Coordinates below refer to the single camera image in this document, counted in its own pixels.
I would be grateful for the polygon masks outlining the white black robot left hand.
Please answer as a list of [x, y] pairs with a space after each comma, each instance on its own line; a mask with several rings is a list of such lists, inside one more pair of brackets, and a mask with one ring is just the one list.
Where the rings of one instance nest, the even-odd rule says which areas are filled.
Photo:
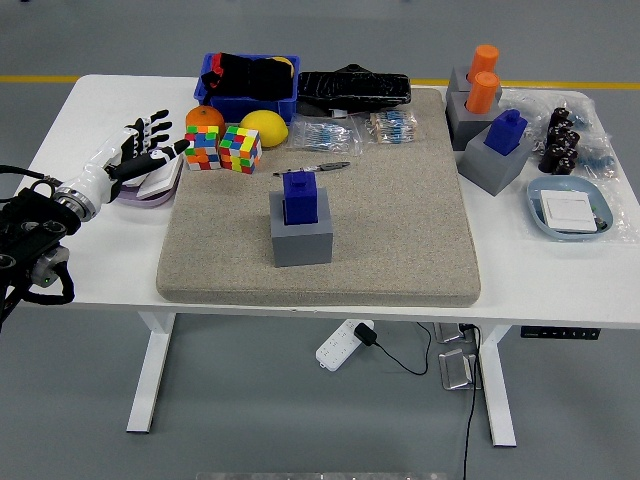
[[84, 166], [82, 173], [56, 188], [54, 198], [70, 203], [84, 217], [119, 198], [128, 204], [158, 205], [174, 188], [186, 139], [169, 142], [172, 123], [160, 110], [114, 133]]

